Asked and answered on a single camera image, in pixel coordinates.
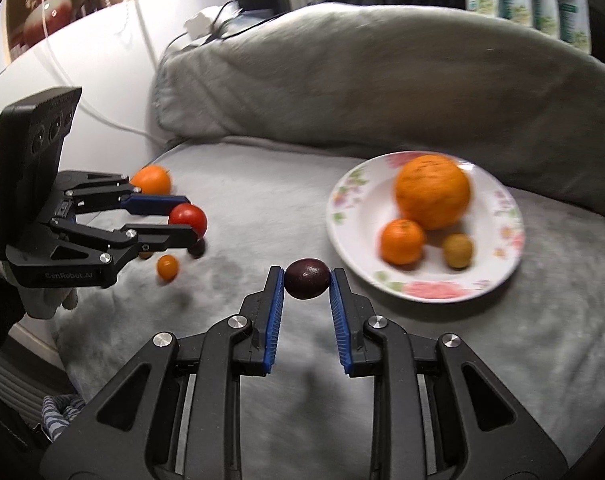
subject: striped fabric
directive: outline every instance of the striped fabric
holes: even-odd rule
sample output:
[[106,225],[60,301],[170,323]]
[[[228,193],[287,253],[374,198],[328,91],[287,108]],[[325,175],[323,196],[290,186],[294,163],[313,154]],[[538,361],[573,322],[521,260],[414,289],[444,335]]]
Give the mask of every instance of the striped fabric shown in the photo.
[[42,423],[52,441],[56,440],[70,422],[85,407],[78,395],[46,396],[42,400]]

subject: dark purple plum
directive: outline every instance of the dark purple plum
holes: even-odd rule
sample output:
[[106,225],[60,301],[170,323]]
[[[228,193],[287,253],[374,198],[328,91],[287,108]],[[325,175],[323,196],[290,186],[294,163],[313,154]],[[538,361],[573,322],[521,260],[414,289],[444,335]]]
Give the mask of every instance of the dark purple plum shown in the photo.
[[198,238],[198,241],[194,243],[191,247],[187,249],[187,252],[191,254],[194,258],[202,258],[204,256],[204,252],[207,250],[207,243],[204,241],[204,238]]
[[303,258],[284,272],[284,288],[297,300],[317,298],[329,287],[331,271],[316,258]]

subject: metal screw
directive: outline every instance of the metal screw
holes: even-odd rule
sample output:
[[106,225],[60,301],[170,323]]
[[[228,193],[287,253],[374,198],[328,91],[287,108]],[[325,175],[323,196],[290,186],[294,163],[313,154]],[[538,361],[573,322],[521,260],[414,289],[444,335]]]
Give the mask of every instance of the metal screw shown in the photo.
[[448,348],[456,348],[460,346],[462,343],[462,339],[455,334],[445,334],[442,336],[442,344],[444,344]]
[[172,341],[172,336],[169,332],[160,332],[153,336],[153,344],[156,346],[167,346]]
[[367,322],[372,328],[385,328],[389,324],[384,316],[371,316]]
[[231,328],[243,328],[247,325],[247,318],[238,314],[231,316],[227,322]]

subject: white glove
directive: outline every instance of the white glove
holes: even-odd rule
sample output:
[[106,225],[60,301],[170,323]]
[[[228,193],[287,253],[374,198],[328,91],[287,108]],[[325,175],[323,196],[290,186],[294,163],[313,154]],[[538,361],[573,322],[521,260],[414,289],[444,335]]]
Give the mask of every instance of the white glove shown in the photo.
[[78,304],[75,288],[25,288],[18,283],[7,262],[0,262],[0,276],[17,288],[30,317],[51,319],[59,306],[73,310]]

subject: large orange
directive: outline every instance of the large orange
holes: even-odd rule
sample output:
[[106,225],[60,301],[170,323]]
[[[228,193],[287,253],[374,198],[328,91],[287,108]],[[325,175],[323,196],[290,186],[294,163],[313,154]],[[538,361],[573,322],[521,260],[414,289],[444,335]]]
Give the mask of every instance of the large orange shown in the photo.
[[422,155],[400,170],[396,201],[404,218],[427,230],[443,229],[464,215],[471,201],[471,184],[450,158]]
[[142,168],[129,181],[132,186],[139,187],[144,194],[168,195],[171,194],[171,177],[165,168],[160,166],[147,166]]
[[391,265],[412,264],[422,258],[425,232],[417,223],[399,218],[380,234],[380,257]]

